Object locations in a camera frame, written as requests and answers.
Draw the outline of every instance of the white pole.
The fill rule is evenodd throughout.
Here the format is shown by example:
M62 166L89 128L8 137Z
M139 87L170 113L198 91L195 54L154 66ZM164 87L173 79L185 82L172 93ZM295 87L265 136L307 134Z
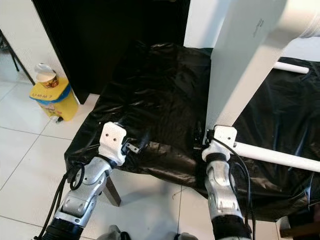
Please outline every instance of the white pole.
M234 151L242 157L320 173L320 161L236 142Z
M284 70L288 72L294 72L299 74L307 74L309 72L309 68L304 66L297 66L293 64L288 64L284 62L277 61L273 66L274 69Z

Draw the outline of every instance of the wooden table leg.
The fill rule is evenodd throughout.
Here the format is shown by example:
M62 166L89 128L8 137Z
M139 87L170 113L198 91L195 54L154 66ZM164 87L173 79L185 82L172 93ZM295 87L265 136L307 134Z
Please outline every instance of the wooden table leg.
M105 188L103 190L106 198L110 201L113 206L119 207L121 203L121 198L115 188L114 183L111 178L108 177L106 180Z

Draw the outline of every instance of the black plastic sheet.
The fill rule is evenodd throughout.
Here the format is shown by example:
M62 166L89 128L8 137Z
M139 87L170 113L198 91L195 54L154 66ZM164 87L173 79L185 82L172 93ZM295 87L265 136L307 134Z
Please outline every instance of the black plastic sheet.
M65 152L67 168L73 161L88 163L96 156L103 124L118 122L135 144L146 146L138 155L129 153L121 170L183 184L206 196L201 143L211 51L170 43L151 47L131 44L113 81L106 82L94 110ZM280 61L310 71L272 70L234 124L236 140L319 160L320 63L292 58ZM258 219L273 221L320 201L318 173L247 158L244 161ZM234 176L244 210L245 180L236 173Z

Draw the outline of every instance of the black cloth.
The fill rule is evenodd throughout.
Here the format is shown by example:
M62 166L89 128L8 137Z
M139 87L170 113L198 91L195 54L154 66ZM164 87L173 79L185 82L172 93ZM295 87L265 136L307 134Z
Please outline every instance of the black cloth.
M150 174L191 187L202 195L203 149L212 49L175 44L131 44L106 82L94 110L65 152L67 168L98 154L103 124L118 122L133 143L123 171ZM320 159L320 63L281 62L310 69L299 74L273 69L237 119L238 142ZM85 151L88 141L93 142ZM260 220L274 221L320 201L320 175L307 170L244 159L252 181L253 207ZM235 172L237 198L245 209L246 182Z

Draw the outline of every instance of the white wall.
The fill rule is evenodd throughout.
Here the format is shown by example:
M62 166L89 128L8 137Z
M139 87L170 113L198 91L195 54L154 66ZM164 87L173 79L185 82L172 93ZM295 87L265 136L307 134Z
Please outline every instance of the white wall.
M214 48L231 1L191 0L184 46ZM283 56L320 62L320 37L293 40Z
M33 80L38 63L66 77L31 0L0 0L0 29Z

